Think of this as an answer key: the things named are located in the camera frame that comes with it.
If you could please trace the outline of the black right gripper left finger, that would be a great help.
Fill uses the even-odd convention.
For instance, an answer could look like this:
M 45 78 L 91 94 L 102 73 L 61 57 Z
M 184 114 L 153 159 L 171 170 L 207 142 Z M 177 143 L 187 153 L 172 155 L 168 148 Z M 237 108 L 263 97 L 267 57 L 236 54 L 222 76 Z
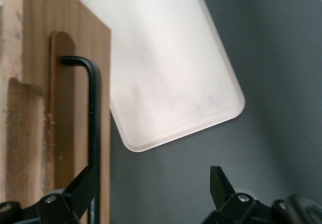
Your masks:
M 1 203 L 1 223 L 100 223 L 99 184 L 96 168 L 85 167 L 61 192 L 43 196 L 22 208 L 16 201 Z

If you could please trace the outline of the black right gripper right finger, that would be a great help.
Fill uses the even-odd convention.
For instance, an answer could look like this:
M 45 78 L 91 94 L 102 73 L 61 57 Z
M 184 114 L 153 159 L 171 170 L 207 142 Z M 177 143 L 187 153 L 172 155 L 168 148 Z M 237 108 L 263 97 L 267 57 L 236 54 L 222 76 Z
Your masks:
M 235 192 L 220 166 L 210 167 L 210 193 L 216 210 L 203 223 L 321 223 L 321 205 L 291 195 L 266 206 Z

